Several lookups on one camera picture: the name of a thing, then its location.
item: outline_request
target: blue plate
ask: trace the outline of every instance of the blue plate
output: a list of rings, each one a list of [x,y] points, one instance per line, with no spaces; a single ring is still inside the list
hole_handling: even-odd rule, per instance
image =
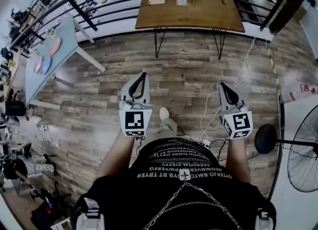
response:
[[[51,57],[50,56],[44,56],[43,57],[43,61],[42,61],[42,64],[41,64],[41,69],[40,69],[40,73],[42,75],[45,75],[48,70],[50,69],[50,66],[51,66]]]

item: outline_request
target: light blue table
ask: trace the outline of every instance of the light blue table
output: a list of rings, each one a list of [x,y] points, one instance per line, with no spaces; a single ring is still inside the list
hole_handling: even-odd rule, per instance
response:
[[[77,25],[78,28],[78,24],[74,24],[73,18],[68,17],[56,28],[58,37],[61,38],[62,42],[58,51],[51,56],[52,63],[45,75],[34,73],[33,69],[36,62],[35,56],[27,61],[25,70],[25,99],[27,104],[34,104],[54,109],[61,108],[60,105],[34,100],[34,98],[40,89],[45,85],[50,76],[54,74],[56,69],[59,68],[75,52],[80,54],[101,71],[106,70],[105,67],[102,66],[97,60],[92,58],[87,52],[79,47],[78,41],[76,39],[75,25]],[[44,41],[44,45],[41,45],[36,52],[43,57],[48,56],[52,41],[53,39],[51,37],[47,37]]]

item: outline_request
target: electric fan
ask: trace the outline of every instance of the electric fan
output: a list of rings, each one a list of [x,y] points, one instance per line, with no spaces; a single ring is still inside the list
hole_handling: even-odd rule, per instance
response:
[[[294,140],[277,139],[274,126],[266,124],[255,136],[259,153],[273,150],[277,142],[291,144],[288,156],[288,178],[292,186],[301,192],[318,189],[318,106],[310,111],[299,126]]]

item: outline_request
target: chain necklace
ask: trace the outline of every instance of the chain necklace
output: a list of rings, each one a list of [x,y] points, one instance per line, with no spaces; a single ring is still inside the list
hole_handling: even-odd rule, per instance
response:
[[[169,204],[173,201],[174,198],[176,198],[176,196],[179,194],[179,192],[185,187],[193,187],[196,190],[199,190],[200,192],[206,194],[209,198],[211,198],[213,200],[214,203],[207,203],[207,202],[189,202],[189,203],[184,203],[184,204],[179,204],[176,206],[173,206],[169,209],[167,209],[167,207],[169,206]],[[161,209],[161,211],[154,216],[154,218],[152,220],[150,220],[150,222],[143,228],[143,230],[149,230],[149,228],[151,226],[153,226],[156,223],[156,220],[164,213],[171,211],[173,209],[179,208],[181,206],[185,206],[185,205],[192,205],[192,204],[206,204],[206,205],[213,205],[216,207],[220,207],[222,209],[222,211],[229,216],[229,218],[233,221],[233,223],[235,224],[235,226],[237,227],[238,230],[242,230],[242,228],[239,226],[238,222],[234,219],[234,217],[230,214],[230,212],[224,207],[222,206],[222,204],[219,203],[218,200],[216,200],[210,193],[204,191],[202,188],[199,188],[197,186],[192,185],[191,183],[186,181],[185,175],[184,175],[184,183],[182,186],[179,187],[179,189],[173,194],[173,196],[169,199],[169,201],[166,203],[166,205]]]

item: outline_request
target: fan stand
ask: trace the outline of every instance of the fan stand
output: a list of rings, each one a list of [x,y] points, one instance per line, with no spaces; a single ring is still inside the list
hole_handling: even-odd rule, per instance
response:
[[[276,129],[270,124],[265,124],[257,130],[255,135],[255,148],[259,153],[270,153],[274,149],[276,143],[312,146],[314,153],[318,156],[318,144],[316,143],[277,139]]]

